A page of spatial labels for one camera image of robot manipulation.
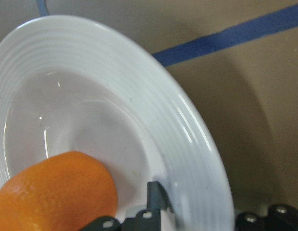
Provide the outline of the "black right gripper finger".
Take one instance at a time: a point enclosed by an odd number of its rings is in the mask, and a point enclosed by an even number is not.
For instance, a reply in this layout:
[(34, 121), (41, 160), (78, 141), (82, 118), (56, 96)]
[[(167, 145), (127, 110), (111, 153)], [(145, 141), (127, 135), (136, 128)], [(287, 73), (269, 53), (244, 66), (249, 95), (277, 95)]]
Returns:
[(147, 183), (147, 209), (174, 212), (170, 198), (165, 188), (158, 181)]

